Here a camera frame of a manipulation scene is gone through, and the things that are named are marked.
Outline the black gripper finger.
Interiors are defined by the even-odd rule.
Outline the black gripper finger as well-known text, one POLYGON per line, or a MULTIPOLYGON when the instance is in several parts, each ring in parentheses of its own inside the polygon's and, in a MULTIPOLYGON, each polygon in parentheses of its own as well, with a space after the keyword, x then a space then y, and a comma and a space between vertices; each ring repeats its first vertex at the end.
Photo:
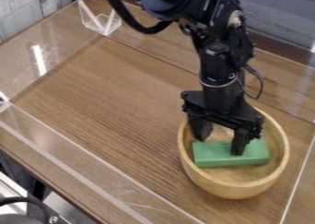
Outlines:
POLYGON ((245 148, 249 142, 250 142, 249 130, 246 128, 238 128, 234 131, 234 138, 231 142, 231 154, 234 156, 243 155, 245 148))
POLYGON ((202 112, 189 112, 187 116, 195 138, 205 141, 213 133, 210 115, 202 112))

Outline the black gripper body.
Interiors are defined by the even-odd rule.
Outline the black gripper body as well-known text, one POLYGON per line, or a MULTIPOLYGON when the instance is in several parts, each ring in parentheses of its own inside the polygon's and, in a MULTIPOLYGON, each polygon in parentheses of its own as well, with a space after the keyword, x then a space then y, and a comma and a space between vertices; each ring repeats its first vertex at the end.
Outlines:
POLYGON ((234 79, 222 85, 202 83, 202 87, 202 90, 187 90, 182 93, 182 110, 187 114, 207 113, 213 124, 233 131, 246 128, 250 140, 261 138, 265 116, 245 99, 245 82, 234 79))

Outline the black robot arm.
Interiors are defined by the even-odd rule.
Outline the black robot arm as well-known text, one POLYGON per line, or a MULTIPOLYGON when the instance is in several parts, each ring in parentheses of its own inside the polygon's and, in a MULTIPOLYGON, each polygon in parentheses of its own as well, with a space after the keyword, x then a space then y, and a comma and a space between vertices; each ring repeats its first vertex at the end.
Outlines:
POLYGON ((183 111, 198 140, 219 124, 234 130, 230 154, 241 156, 261 137, 265 117, 246 102, 245 74, 258 71, 249 62, 255 44, 249 38, 246 15, 239 0, 137 0, 163 21, 179 24, 191 37, 201 68, 199 91, 182 93, 183 111))

